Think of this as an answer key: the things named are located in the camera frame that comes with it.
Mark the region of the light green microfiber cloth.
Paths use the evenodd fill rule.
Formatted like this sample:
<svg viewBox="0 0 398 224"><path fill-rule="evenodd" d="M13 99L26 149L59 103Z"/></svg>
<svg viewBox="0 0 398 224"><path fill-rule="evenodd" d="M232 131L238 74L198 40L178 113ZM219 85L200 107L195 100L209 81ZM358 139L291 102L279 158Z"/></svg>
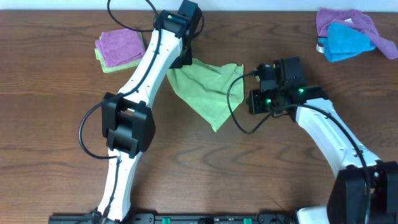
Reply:
<svg viewBox="0 0 398 224"><path fill-rule="evenodd" d="M174 92L203 119L213 131L219 130L244 99L244 65L229 63L221 67L209 65L195 58L191 65L167 71L167 78Z"/></svg>

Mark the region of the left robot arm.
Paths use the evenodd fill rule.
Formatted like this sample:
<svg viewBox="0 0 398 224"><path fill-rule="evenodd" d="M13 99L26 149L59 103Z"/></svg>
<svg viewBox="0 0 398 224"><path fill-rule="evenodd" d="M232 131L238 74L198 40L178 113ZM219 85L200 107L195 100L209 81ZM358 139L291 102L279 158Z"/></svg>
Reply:
<svg viewBox="0 0 398 224"><path fill-rule="evenodd" d="M163 10L156 15L148 48L132 77L117 94L107 93L98 103L109 167L103 198L90 223L126 220L139 159L155 134L154 98L168 69L192 64L190 44L199 34L201 17L201 9L192 1L183 1L177 12Z"/></svg>

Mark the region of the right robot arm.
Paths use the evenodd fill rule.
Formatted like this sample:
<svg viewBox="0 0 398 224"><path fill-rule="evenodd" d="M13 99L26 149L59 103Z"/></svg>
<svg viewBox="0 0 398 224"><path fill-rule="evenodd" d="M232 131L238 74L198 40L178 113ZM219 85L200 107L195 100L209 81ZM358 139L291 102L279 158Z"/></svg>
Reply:
<svg viewBox="0 0 398 224"><path fill-rule="evenodd" d="M251 72L251 114L287 114L314 140L335 176L327 204L301 208L297 223L397 223L397 162L382 161L338 116L328 95L309 86L298 57Z"/></svg>

